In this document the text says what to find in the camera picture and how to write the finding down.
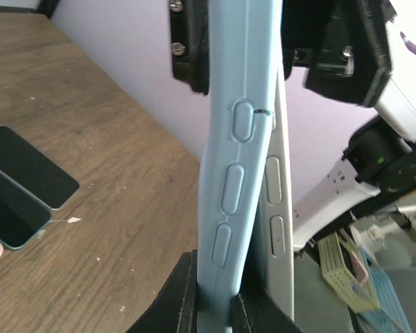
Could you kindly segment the silver phone from blue case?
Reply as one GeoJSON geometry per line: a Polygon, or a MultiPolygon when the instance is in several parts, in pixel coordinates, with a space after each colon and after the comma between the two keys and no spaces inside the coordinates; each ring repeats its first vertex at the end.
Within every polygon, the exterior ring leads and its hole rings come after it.
{"type": "Polygon", "coordinates": [[[264,287],[295,317],[293,208],[284,69],[277,71],[275,111],[253,232],[254,258],[264,287]]]}

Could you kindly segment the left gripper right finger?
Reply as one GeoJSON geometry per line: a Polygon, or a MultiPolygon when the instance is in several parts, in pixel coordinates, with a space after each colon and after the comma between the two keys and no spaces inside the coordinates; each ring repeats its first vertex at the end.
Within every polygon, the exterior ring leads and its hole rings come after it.
{"type": "Polygon", "coordinates": [[[231,300],[234,333],[302,333],[263,290],[246,289],[231,300]]]}

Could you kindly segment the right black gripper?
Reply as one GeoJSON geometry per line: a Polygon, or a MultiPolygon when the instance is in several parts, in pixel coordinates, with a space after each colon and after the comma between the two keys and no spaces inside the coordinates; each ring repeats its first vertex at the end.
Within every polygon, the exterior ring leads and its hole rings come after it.
{"type": "Polygon", "coordinates": [[[392,73],[389,1],[284,1],[284,77],[307,70],[306,89],[327,99],[374,106],[392,73]]]}

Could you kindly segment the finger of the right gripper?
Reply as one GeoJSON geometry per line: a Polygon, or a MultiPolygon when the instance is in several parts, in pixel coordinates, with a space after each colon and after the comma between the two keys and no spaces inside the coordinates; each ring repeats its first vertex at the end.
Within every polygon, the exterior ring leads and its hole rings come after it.
{"type": "Polygon", "coordinates": [[[209,19],[206,0],[170,0],[171,64],[174,79],[193,92],[209,93],[209,19]]]}

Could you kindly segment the green phone from beige case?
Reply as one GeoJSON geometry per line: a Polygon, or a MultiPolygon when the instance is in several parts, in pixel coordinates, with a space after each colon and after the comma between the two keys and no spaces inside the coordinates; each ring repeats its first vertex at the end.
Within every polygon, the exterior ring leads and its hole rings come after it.
{"type": "Polygon", "coordinates": [[[21,137],[0,126],[0,172],[52,210],[79,190],[79,182],[21,137]]]}

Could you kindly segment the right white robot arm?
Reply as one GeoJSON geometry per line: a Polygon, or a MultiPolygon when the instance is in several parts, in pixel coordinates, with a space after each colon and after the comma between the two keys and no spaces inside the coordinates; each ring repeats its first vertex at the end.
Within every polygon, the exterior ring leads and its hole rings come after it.
{"type": "Polygon", "coordinates": [[[416,183],[416,45],[389,1],[171,1],[173,76],[211,98],[200,171],[198,254],[218,266],[248,251],[262,185],[274,205],[290,178],[270,152],[276,89],[293,67],[325,98],[373,107],[350,138],[335,191],[294,211],[295,251],[416,183]]]}

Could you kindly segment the black screen phone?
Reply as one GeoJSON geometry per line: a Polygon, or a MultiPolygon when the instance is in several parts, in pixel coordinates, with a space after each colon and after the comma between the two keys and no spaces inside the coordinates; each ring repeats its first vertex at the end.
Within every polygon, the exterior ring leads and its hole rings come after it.
{"type": "Polygon", "coordinates": [[[50,211],[0,173],[0,242],[5,247],[22,248],[50,219],[50,211]]]}

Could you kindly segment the blue cased phone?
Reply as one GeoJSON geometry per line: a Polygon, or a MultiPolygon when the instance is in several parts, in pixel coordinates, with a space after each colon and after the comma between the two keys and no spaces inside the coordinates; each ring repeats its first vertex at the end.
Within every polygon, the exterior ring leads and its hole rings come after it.
{"type": "Polygon", "coordinates": [[[263,178],[283,5],[210,1],[209,139],[198,192],[199,332],[228,332],[263,178]]]}

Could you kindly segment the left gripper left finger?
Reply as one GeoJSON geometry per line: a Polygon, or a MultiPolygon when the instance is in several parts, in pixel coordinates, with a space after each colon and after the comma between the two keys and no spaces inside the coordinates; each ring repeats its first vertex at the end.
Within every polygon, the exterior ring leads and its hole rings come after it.
{"type": "Polygon", "coordinates": [[[149,308],[128,329],[130,333],[197,331],[197,254],[185,252],[149,308]]]}

